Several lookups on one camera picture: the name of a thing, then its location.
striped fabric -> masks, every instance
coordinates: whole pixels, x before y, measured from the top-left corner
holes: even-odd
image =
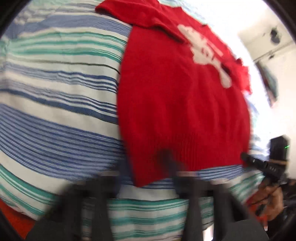
[[[0,197],[34,219],[73,181],[119,161],[127,163],[118,131],[116,92],[131,26],[95,13],[100,2],[32,0],[0,40]],[[200,15],[203,5],[161,2],[182,6],[207,23]],[[253,127],[250,153],[266,159],[269,136],[260,130],[269,107],[262,81],[239,39],[219,36],[250,65],[253,95],[246,95]],[[262,179],[259,172],[241,166],[194,175],[223,178],[242,202]],[[200,204],[205,229],[213,222],[213,200],[203,198]],[[182,232],[187,205],[187,200],[177,199],[171,179],[137,188],[127,174],[118,199],[109,202],[114,237],[175,240]],[[85,202],[85,239],[91,207],[91,200]]]

person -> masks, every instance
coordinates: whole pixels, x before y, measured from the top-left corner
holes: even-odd
[[[282,188],[279,185],[269,186],[266,180],[263,180],[258,187],[258,191],[250,198],[248,203],[250,207],[254,206],[253,211],[262,204],[266,205],[258,219],[265,228],[267,221],[266,233],[270,238],[274,236],[285,218]]]

orange-red fabric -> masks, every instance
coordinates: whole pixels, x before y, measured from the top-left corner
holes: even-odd
[[[135,185],[166,177],[162,149],[188,171],[242,164],[250,138],[241,92],[249,90],[248,69],[210,27],[157,0],[105,0],[96,11],[133,25],[117,113]]]
[[[32,229],[35,224],[35,220],[28,216],[21,214],[9,206],[7,206],[0,199],[0,209],[5,215],[6,219],[10,222],[11,226],[18,232],[18,234],[25,239],[28,232]]]

red sweater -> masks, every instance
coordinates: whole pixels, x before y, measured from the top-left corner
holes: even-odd
[[[132,24],[121,64],[118,118],[135,185],[165,177],[157,159],[170,149],[186,170],[241,164],[250,117],[241,90],[248,69],[203,25],[157,0],[106,0]]]

white print on sweater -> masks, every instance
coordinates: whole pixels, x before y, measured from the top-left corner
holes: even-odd
[[[214,57],[213,50],[220,56],[222,56],[223,53],[192,27],[186,27],[180,24],[178,25],[178,29],[192,44],[190,49],[193,53],[194,63],[213,65],[219,72],[221,85],[224,88],[229,88],[231,86],[231,78],[222,69],[221,62],[216,57]]]

